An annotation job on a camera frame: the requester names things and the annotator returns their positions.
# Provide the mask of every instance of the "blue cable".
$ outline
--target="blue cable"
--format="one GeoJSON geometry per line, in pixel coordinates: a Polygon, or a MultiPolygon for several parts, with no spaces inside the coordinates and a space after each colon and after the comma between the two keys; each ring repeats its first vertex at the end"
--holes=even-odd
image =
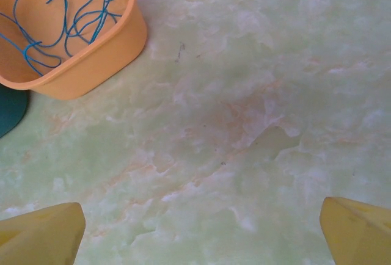
{"type": "MultiPolygon", "coordinates": [[[[54,0],[48,0],[46,2],[46,4],[50,4],[53,1],[54,0]]],[[[94,10],[94,11],[90,11],[90,12],[85,12],[82,15],[78,16],[81,13],[81,11],[84,10],[93,1],[93,0],[88,0],[75,13],[72,25],[68,28],[68,21],[67,21],[68,0],[63,0],[63,1],[64,1],[64,18],[63,18],[63,24],[62,24],[62,31],[61,31],[60,36],[58,37],[58,39],[54,43],[48,44],[48,45],[43,44],[42,41],[36,41],[34,38],[32,38],[28,34],[28,32],[25,30],[25,28],[23,28],[22,25],[19,23],[18,18],[16,16],[16,8],[18,6],[19,0],[15,0],[15,2],[13,4],[13,10],[12,10],[13,18],[11,18],[11,17],[9,17],[9,16],[7,16],[7,15],[5,15],[5,14],[0,12],[0,16],[3,16],[5,18],[7,18],[9,21],[13,22],[14,24],[16,24],[18,26],[20,32],[22,33],[22,35],[25,37],[25,39],[27,40],[27,42],[29,44],[25,47],[25,49],[21,49],[15,42],[13,42],[11,39],[7,38],[2,33],[0,33],[0,37],[3,38],[5,41],[9,42],[12,46],[14,46],[23,55],[23,57],[26,60],[27,64],[37,74],[39,74],[40,76],[43,76],[43,74],[41,72],[39,72],[38,69],[36,69],[34,67],[32,62],[37,63],[37,64],[39,64],[39,65],[41,65],[43,67],[47,67],[47,68],[56,68],[56,67],[58,67],[62,63],[62,59],[61,59],[60,56],[56,56],[54,54],[48,54],[48,53],[44,52],[42,49],[44,49],[44,48],[52,48],[52,47],[56,46],[57,44],[60,43],[60,41],[62,40],[62,37],[65,36],[65,39],[64,39],[64,49],[65,49],[65,52],[67,53],[67,55],[69,57],[71,57],[72,55],[68,51],[68,39],[69,38],[79,37],[81,40],[83,40],[87,44],[91,44],[92,42],[94,42],[96,40],[96,38],[98,37],[99,33],[101,32],[101,30],[102,30],[102,28],[103,28],[103,26],[104,26],[104,24],[106,22],[107,16],[110,16],[113,19],[115,24],[117,24],[116,17],[121,17],[122,16],[122,15],[117,14],[117,13],[110,13],[110,12],[108,12],[108,6],[109,6],[110,2],[112,2],[113,0],[103,0],[103,4],[102,4],[102,9],[101,10],[94,10]],[[84,17],[89,16],[89,15],[93,15],[93,14],[99,14],[99,15],[96,18],[94,18],[92,21],[87,22],[85,25],[83,25],[83,27],[80,30],[78,30],[77,23],[80,22],[84,17]],[[98,22],[98,24],[95,27],[95,30],[94,30],[94,32],[92,34],[92,37],[91,37],[90,40],[87,40],[81,34],[82,34],[84,29],[86,29],[87,27],[89,27],[90,25],[92,25],[92,24],[94,24],[96,22],[98,22]],[[58,63],[55,64],[55,65],[48,65],[48,64],[45,64],[43,62],[40,62],[39,60],[36,60],[36,59],[32,58],[27,53],[28,50],[31,49],[31,48],[34,48],[36,51],[38,51],[39,53],[43,54],[46,57],[57,59],[58,63]]]]}

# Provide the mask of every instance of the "orange plastic basket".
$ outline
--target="orange plastic basket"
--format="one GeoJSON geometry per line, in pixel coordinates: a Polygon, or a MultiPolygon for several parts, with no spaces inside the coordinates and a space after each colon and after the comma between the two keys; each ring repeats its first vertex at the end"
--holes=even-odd
{"type": "MultiPolygon", "coordinates": [[[[0,0],[0,12],[12,16],[14,1],[0,0]]],[[[53,7],[46,1],[20,0],[17,15],[21,25],[36,40],[50,42],[61,31],[64,8],[59,2],[58,7],[53,7]]],[[[73,16],[87,1],[69,0],[69,14],[73,16]]],[[[94,1],[89,10],[101,6],[102,2],[94,1]]],[[[110,3],[110,9],[122,14],[118,23],[105,23],[98,38],[90,45],[81,40],[69,43],[68,48],[74,54],[71,58],[66,56],[61,43],[50,48],[48,53],[61,56],[63,62],[52,70],[38,66],[43,76],[26,63],[17,49],[0,38],[0,83],[13,89],[29,89],[60,100],[70,100],[110,78],[140,54],[147,39],[147,27],[136,0],[115,0],[110,3]]],[[[21,48],[28,45],[17,26],[3,17],[0,17],[0,32],[21,48]]],[[[47,57],[31,52],[33,58],[49,63],[45,60],[47,57]]]]}

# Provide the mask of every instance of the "yellow plastic object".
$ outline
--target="yellow plastic object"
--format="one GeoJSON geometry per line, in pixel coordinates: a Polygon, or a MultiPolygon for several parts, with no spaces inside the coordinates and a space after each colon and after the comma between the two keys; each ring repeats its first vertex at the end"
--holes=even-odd
{"type": "MultiPolygon", "coordinates": [[[[1,0],[0,12],[12,16],[14,1],[1,0]]],[[[49,44],[61,32],[64,3],[53,1],[48,5],[46,1],[20,0],[17,15],[21,25],[35,39],[49,44]]],[[[73,17],[88,0],[69,1],[69,16],[73,17]]],[[[102,0],[94,0],[88,6],[88,11],[101,9],[101,6],[102,0]]],[[[114,0],[109,10],[122,14],[118,23],[114,25],[111,18],[107,18],[98,38],[88,46],[80,39],[72,38],[68,48],[74,54],[73,57],[67,58],[63,42],[45,50],[61,56],[65,62],[51,71],[37,66],[39,71],[45,73],[42,77],[29,67],[19,51],[0,38],[0,83],[13,89],[31,89],[53,98],[69,100],[82,96],[107,80],[140,54],[147,39],[147,26],[136,0],[114,0]]],[[[21,48],[28,44],[17,26],[4,17],[0,17],[0,32],[21,48]]],[[[29,54],[42,62],[53,64],[53,60],[35,50],[30,50],[29,54]]]]}
{"type": "Polygon", "coordinates": [[[64,203],[0,221],[1,265],[72,265],[86,221],[64,203]]]}
{"type": "Polygon", "coordinates": [[[390,209],[328,197],[320,224],[336,265],[391,264],[390,209]]]}

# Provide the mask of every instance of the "teal object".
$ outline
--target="teal object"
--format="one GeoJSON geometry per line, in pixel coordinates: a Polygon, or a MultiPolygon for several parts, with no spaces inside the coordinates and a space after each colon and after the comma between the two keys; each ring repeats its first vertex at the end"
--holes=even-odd
{"type": "Polygon", "coordinates": [[[22,119],[27,108],[27,91],[0,84],[0,137],[7,134],[22,119]]]}

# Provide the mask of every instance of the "marble-patterned floor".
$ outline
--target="marble-patterned floor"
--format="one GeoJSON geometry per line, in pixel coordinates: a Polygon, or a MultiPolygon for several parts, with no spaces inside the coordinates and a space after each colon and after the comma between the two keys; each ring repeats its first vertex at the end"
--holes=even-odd
{"type": "Polygon", "coordinates": [[[324,197],[391,208],[391,0],[138,2],[137,60],[0,139],[0,219],[80,202],[76,265],[333,264],[324,197]]]}

